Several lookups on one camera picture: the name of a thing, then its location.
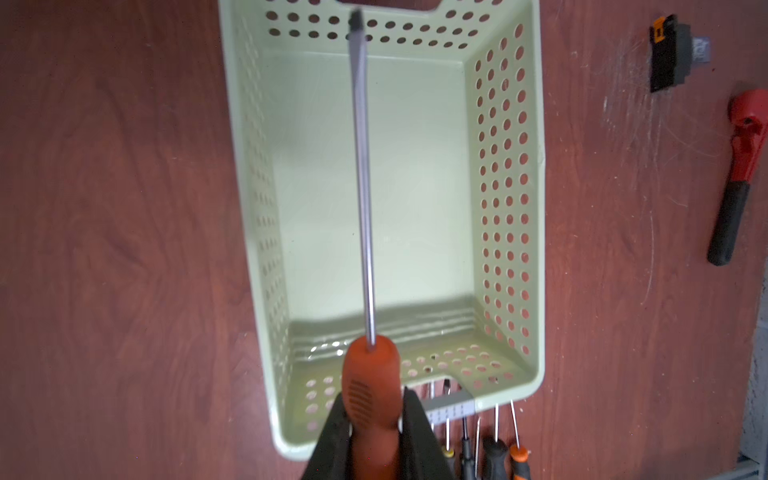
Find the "plastic basket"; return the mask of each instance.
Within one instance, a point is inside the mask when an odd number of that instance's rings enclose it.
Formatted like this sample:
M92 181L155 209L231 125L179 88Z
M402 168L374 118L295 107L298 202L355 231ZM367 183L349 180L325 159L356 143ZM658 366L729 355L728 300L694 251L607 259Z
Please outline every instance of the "plastic basket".
M273 439L308 458L363 334L347 19L333 0L221 0ZM433 422L544 375L545 153L536 0L364 8L379 333Z

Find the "flathead screwdriver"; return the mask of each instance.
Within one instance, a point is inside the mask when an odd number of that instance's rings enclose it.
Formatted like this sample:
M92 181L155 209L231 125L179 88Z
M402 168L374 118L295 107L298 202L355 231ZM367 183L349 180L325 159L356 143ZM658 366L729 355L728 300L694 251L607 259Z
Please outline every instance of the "flathead screwdriver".
M528 465L528 449L520 446L515 404L510 402L509 406L512 408L512 422L515 424L515 444L509 447L509 456L512 458L512 479L531 480L531 467Z

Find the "black screwdriver handle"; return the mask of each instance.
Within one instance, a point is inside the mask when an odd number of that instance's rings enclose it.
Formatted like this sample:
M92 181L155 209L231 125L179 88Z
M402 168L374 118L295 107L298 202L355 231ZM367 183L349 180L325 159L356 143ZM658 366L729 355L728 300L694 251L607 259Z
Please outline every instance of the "black screwdriver handle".
M502 440L494 441L491 437L485 437L482 448L485 451L482 480L507 480L507 471L504 469L507 445Z

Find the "wood grain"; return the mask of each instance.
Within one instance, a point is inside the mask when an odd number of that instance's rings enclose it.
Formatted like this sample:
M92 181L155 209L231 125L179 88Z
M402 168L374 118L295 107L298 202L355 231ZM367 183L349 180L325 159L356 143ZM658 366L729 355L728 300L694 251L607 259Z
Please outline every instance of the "wood grain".
M539 479L736 458L763 170L731 265L706 252L768 12L662 5L541 2L547 375L517 404ZM264 411L216 2L0 12L0 477L298 478ZM650 96L647 26L671 12L713 62Z

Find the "orange screwdriver handle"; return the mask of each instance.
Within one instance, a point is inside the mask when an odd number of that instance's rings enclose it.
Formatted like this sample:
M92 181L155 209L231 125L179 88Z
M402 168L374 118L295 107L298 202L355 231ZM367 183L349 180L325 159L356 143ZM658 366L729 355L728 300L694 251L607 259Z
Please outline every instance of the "orange screwdriver handle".
M509 456L512 457L513 480L531 480L531 467L528 465L528 449L513 444L509 447Z
M402 414L400 354L392 340L376 336L368 350L366 338L352 342L344 357L341 395L352 422L352 470L355 480L399 477Z

